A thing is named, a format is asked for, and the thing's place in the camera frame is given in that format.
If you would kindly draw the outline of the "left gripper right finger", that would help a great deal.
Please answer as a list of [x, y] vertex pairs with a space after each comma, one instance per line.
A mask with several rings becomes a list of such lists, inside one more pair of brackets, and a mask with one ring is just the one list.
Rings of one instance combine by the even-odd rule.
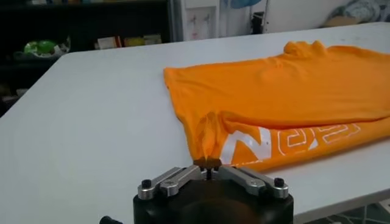
[[254, 196], [266, 194], [275, 199], [288, 198], [288, 185], [282, 178], [271, 178], [248, 167], [220, 165], [213, 167], [218, 180], [230, 180]]

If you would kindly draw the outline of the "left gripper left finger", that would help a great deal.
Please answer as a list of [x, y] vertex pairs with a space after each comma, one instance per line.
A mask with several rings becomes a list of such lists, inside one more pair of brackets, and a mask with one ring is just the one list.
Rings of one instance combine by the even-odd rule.
[[162, 193], [165, 197], [172, 197], [192, 180], [204, 180], [207, 170], [197, 165], [186, 168], [173, 167], [154, 179], [144, 179], [138, 186], [138, 198], [151, 200], [157, 194]]

